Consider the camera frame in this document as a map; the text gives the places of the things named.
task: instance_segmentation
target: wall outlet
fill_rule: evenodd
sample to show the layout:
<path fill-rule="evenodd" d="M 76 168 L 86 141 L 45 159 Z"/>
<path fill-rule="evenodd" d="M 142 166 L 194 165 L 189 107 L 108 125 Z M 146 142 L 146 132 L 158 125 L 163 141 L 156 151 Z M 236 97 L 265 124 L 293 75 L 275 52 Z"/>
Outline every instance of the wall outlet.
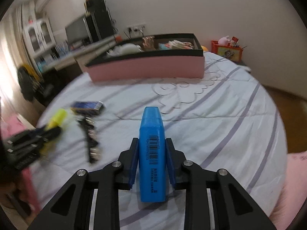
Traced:
<path fill-rule="evenodd" d="M 127 31 L 131 38 L 143 37 L 143 35 L 145 35 L 145 23 L 129 25 L 127 26 Z"/>

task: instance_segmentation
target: yellow highlighter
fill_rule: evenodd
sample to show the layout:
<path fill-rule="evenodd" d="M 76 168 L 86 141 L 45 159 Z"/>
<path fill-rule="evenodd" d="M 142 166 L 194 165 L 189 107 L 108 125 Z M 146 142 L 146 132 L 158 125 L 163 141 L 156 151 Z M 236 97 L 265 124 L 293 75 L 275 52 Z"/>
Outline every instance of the yellow highlighter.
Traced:
<path fill-rule="evenodd" d="M 50 119 L 49 123 L 46 125 L 45 130 L 50 130 L 52 128 L 55 128 L 57 126 L 61 126 L 64 119 L 67 116 L 67 111 L 64 109 L 59 109 L 56 114 L 53 115 L 53 117 Z M 41 155 L 47 155 L 48 151 L 52 147 L 53 142 L 46 143 L 44 147 L 41 148 L 40 154 Z"/>

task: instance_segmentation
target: curtain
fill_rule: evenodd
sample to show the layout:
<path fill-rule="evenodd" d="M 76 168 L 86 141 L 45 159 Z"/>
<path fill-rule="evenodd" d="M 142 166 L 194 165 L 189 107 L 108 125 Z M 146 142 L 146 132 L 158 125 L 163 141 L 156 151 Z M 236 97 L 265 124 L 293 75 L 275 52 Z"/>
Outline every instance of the curtain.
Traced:
<path fill-rule="evenodd" d="M 42 111 L 26 101 L 20 92 L 17 69 L 24 63 L 31 65 L 22 39 L 21 8 L 18 6 L 7 13 L 0 22 L 1 111 L 4 120 L 12 113 L 18 113 L 35 126 Z"/>

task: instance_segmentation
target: bed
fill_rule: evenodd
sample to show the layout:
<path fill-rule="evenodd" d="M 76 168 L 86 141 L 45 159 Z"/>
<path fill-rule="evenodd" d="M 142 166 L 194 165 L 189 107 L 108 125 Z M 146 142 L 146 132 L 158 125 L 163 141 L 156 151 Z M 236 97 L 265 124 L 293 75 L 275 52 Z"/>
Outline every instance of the bed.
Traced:
<path fill-rule="evenodd" d="M 95 125 L 102 156 L 94 165 L 87 162 L 85 135 L 70 115 L 54 150 L 31 166 L 41 207 L 78 169 L 90 172 L 117 160 L 132 138 L 139 136 L 144 108 L 158 106 L 165 136 L 172 138 L 177 150 L 205 169 L 227 169 L 270 215 L 282 189 L 287 161 L 278 109 L 259 82 L 240 66 L 213 53 L 204 56 L 203 79 L 94 84 L 83 73 L 71 82 L 48 106 L 38 126 L 74 101 L 100 100 L 106 108 L 95 118 Z M 183 229 L 185 192 L 173 193 L 168 186 L 166 202 L 141 203 L 138 178 L 137 172 L 131 191 L 119 192 L 121 229 Z"/>

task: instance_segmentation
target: blue highlighter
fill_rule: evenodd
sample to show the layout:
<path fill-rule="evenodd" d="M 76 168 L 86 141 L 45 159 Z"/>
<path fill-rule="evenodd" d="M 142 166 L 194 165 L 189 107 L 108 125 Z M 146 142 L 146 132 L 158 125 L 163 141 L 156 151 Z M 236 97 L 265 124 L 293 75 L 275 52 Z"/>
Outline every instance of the blue highlighter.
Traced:
<path fill-rule="evenodd" d="M 142 202 L 165 201 L 165 134 L 159 108 L 146 107 L 139 136 Z"/>

